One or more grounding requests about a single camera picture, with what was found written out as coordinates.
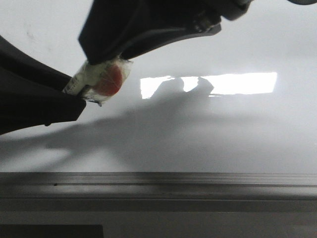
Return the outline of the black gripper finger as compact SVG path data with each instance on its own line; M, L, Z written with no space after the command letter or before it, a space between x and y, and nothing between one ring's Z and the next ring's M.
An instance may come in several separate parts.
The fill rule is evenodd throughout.
M89 63L129 60L162 46L221 31L248 0L95 0L79 35Z
M62 92L70 76L0 39L0 132L76 121L86 102Z

